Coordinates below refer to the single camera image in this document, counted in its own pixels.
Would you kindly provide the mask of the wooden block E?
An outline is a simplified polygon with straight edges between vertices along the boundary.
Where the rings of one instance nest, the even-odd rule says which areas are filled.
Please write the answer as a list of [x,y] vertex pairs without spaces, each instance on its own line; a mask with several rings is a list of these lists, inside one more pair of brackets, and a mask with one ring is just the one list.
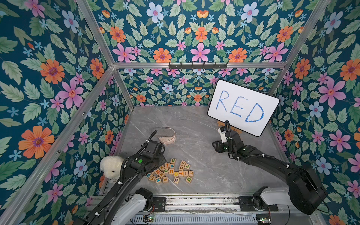
[[151,175],[151,176],[149,177],[149,180],[150,180],[151,182],[155,181],[155,179],[156,179],[156,176],[154,176],[154,175]]

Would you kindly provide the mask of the wooden block green D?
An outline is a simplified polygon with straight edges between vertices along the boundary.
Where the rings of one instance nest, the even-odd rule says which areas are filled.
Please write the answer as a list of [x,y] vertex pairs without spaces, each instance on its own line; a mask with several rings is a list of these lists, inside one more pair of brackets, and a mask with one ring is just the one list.
[[185,181],[190,184],[193,181],[193,178],[188,176]]

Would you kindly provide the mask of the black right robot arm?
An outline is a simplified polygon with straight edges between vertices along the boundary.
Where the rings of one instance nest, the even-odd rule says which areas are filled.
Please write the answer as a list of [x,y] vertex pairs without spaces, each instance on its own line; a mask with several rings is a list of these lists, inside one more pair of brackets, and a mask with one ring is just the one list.
[[228,154],[230,159],[260,168],[283,181],[286,188],[263,186],[253,194],[252,205],[263,211],[273,205],[294,206],[311,215],[327,197],[327,192],[315,171],[309,165],[292,165],[245,145],[240,135],[231,129],[229,121],[218,128],[221,139],[212,146],[217,153]]

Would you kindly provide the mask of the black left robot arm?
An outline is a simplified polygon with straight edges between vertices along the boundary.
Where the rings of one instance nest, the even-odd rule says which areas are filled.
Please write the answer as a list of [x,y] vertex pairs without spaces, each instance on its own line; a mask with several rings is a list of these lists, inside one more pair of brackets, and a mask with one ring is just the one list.
[[120,177],[110,191],[85,218],[78,218],[75,225],[125,225],[137,213],[153,210],[153,193],[145,188],[138,189],[128,202],[125,200],[142,178],[166,162],[165,146],[152,140],[157,132],[154,130],[141,149],[125,159]]

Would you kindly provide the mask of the wooden block purple P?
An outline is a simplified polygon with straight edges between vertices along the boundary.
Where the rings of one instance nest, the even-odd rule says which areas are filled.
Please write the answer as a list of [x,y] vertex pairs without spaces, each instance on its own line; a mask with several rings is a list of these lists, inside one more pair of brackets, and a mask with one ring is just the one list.
[[179,177],[174,177],[173,183],[179,184],[179,182],[180,182],[180,178]]

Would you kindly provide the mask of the wooden block green J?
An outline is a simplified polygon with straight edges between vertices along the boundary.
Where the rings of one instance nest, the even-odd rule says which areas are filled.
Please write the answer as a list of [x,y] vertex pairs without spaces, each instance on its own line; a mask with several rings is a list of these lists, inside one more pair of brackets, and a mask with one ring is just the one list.
[[185,164],[184,169],[185,170],[190,170],[190,166],[191,166],[190,164]]

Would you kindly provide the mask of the whiteboard with RED written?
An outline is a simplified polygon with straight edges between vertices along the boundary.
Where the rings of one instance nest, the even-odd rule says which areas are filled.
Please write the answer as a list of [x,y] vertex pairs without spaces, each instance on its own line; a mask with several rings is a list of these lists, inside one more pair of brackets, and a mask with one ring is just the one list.
[[207,115],[259,137],[278,107],[279,99],[224,80],[217,82]]

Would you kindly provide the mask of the white plush toy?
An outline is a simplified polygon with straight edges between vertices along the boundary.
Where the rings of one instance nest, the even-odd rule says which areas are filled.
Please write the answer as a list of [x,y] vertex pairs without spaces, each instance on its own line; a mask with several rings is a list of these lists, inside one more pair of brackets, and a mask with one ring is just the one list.
[[110,180],[118,180],[121,175],[121,167],[124,159],[119,156],[107,156],[100,162],[100,170]]

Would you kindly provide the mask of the black hook rack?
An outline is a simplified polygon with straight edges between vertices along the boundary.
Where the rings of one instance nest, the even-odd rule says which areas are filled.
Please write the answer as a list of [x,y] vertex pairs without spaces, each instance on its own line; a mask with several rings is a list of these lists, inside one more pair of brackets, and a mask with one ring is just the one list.
[[206,62],[200,62],[200,63],[169,63],[168,68],[170,69],[224,69],[228,67],[228,63],[206,63]]

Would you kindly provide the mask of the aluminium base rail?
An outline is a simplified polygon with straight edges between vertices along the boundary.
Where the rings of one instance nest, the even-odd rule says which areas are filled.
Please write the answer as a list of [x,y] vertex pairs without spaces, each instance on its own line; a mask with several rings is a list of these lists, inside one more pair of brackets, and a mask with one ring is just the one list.
[[290,195],[280,190],[265,190],[259,197],[252,193],[177,193],[154,194],[161,212],[286,214],[307,216],[297,209]]

